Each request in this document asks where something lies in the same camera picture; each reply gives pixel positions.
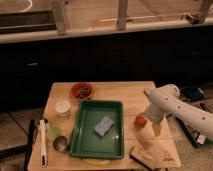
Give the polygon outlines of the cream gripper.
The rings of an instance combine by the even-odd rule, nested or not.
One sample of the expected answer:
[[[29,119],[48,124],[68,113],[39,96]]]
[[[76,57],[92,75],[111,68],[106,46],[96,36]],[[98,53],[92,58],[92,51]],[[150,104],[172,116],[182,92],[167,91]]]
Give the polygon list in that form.
[[[156,137],[158,137],[161,134],[163,123],[164,123],[163,120],[161,120],[159,123],[152,123],[152,129]]]

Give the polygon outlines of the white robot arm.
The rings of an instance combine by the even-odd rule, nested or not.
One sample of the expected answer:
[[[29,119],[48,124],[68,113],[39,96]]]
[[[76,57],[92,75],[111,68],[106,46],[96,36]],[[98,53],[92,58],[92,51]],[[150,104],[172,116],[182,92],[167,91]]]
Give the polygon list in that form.
[[[145,88],[144,93],[150,101],[145,114],[152,123],[159,124],[164,114],[170,113],[213,141],[213,114],[181,101],[180,90],[176,85]]]

